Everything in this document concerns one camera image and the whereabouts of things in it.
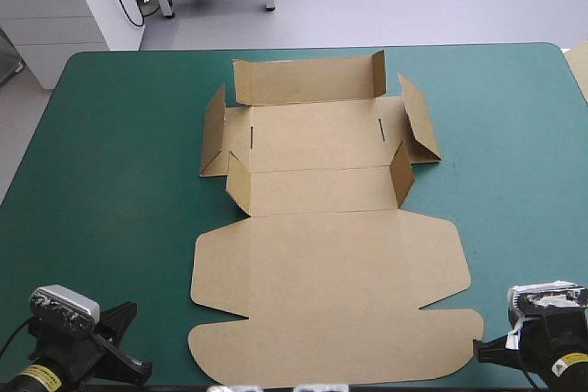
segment cardboard box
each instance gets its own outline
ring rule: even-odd
[[[566,60],[588,102],[588,40],[566,52]]]
[[[411,163],[441,153],[423,93],[384,52],[235,61],[206,113],[200,172],[227,175],[251,217],[201,235],[192,298],[247,319],[189,346],[223,384],[379,383],[448,375],[472,356],[471,309],[421,308],[469,286],[455,226],[399,206]]]

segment cardboard tab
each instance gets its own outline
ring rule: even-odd
[[[408,151],[403,142],[401,142],[398,146],[398,150],[394,154],[394,159],[390,165],[390,173],[399,207],[408,196],[408,193],[411,191],[411,187],[414,184],[411,160],[408,157]]]
[[[386,92],[384,52],[282,62],[233,62],[237,102],[250,106],[373,98]]]
[[[398,78],[402,86],[402,101],[413,129],[414,138],[433,154],[432,162],[440,161],[441,151],[437,144],[429,111],[426,108],[423,92],[406,76],[399,74]]]
[[[588,40],[566,52],[566,60],[588,102]]]
[[[456,226],[404,210],[398,210],[398,216],[413,275],[415,306],[422,308],[468,289],[468,263]]]
[[[208,176],[211,170],[216,170],[218,166],[212,163],[221,154],[222,137],[224,134],[224,114],[224,85],[222,85],[210,100],[206,114],[204,115],[200,176]]]
[[[192,300],[199,305],[248,316],[251,222],[246,219],[196,241]]]

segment yellow warning label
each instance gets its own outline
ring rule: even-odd
[[[568,355],[564,355],[561,357],[568,366],[572,366],[576,363],[588,362],[588,355],[585,353],[569,353]]]
[[[20,374],[35,378],[48,390],[48,392],[55,392],[62,386],[62,380],[60,380],[51,369],[41,366],[40,364],[32,364],[25,368]]]
[[[551,370],[553,374],[560,377],[566,369],[570,366],[574,366],[577,363],[588,363],[588,354],[585,353],[569,353],[561,357],[557,362],[553,364]]]

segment white drawer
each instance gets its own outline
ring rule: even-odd
[[[53,89],[65,63],[78,52],[108,50],[106,43],[16,46],[43,88]]]
[[[0,0],[0,18],[92,16],[85,0]]]
[[[0,18],[0,28],[15,45],[105,41],[93,17]]]

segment cardboard flap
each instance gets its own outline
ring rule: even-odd
[[[253,63],[243,60],[233,60],[232,68],[235,72],[235,94],[237,103],[251,105],[253,98]]]
[[[386,52],[379,50],[371,56],[374,76],[374,96],[386,94]]]
[[[250,106],[373,98],[386,92],[384,52],[353,57],[233,61],[237,102]]]
[[[406,76],[399,74],[398,77],[402,87],[404,108],[413,129],[414,138],[434,155],[433,161],[441,161],[441,151],[423,92]]]
[[[189,345],[200,366],[223,384],[263,387],[429,379],[463,366],[472,339],[481,337],[481,317],[466,309],[418,308],[428,301],[420,293],[428,285],[435,299],[456,289],[452,274],[462,262],[451,260],[456,254],[445,244],[455,238],[431,228],[441,239],[429,246],[431,238],[419,229],[430,218],[402,213],[248,219],[249,319],[196,327]],[[429,274],[418,260],[428,269],[426,255],[440,253],[435,246],[449,256],[439,261],[433,282],[421,281]],[[449,278],[439,278],[441,272]],[[435,286],[445,283],[453,287]]]
[[[229,172],[227,173],[227,192],[242,211],[252,215],[251,210],[251,173],[232,152],[229,155]]]
[[[207,176],[207,168],[219,156],[224,134],[224,85],[210,100],[204,116],[204,134],[202,138],[202,156],[200,158],[200,175]]]
[[[566,52],[566,60],[588,102],[588,40]]]
[[[458,230],[448,220],[398,210],[413,299],[418,308],[468,289],[468,263]]]
[[[250,242],[250,219],[198,237],[191,286],[194,302],[249,315]]]
[[[414,174],[413,168],[411,166],[411,160],[408,157],[408,151],[406,150],[406,146],[404,146],[403,142],[400,143],[396,153],[394,154],[394,158],[392,159],[392,163],[390,165],[390,173],[392,176],[392,182],[394,184],[396,201],[398,202],[398,207],[400,207],[414,184]]]

